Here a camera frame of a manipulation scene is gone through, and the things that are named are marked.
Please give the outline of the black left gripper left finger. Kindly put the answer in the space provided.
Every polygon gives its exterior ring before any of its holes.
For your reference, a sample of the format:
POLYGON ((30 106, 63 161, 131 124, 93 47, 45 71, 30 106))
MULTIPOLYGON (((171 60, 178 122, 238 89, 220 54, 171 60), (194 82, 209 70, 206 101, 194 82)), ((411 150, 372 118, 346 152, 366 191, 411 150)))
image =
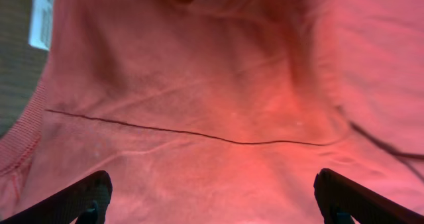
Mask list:
POLYGON ((102 224, 111 201, 113 186, 109 174, 96 171, 41 202, 1 222, 102 224))

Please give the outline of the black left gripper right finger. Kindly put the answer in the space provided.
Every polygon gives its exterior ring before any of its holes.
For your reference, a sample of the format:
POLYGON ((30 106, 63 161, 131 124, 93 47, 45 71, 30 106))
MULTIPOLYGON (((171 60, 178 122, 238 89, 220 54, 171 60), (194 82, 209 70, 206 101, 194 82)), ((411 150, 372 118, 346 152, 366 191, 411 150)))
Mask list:
POLYGON ((316 175, 313 187, 325 224, 423 222, 422 215, 328 168, 316 175))

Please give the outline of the orange red t-shirt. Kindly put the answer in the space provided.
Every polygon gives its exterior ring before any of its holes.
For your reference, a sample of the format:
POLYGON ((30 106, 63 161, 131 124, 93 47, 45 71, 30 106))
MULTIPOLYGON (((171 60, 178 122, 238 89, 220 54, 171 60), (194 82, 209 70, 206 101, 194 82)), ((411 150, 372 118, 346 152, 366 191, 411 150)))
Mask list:
POLYGON ((330 168, 423 212, 423 0, 54 0, 1 216, 85 176, 108 223, 320 223, 330 168))

